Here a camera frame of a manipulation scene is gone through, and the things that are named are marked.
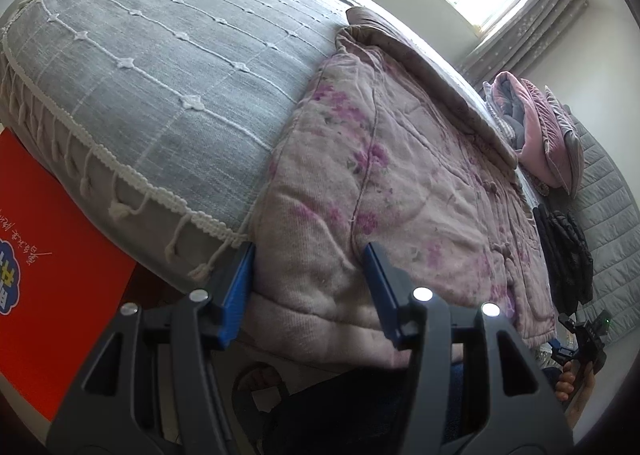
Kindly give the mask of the person's right hand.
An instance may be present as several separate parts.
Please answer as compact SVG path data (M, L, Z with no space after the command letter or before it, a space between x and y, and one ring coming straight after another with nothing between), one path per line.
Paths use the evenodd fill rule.
M562 369L562 373L557 383L555 383L555 396L560 402L566 402L575 393L576 375L574 374L574 366L572 362L567 362ZM582 385L582 393L578 397L578 401L588 402L593 389L596 386L596 377L593 374L592 364L585 366L585 379Z

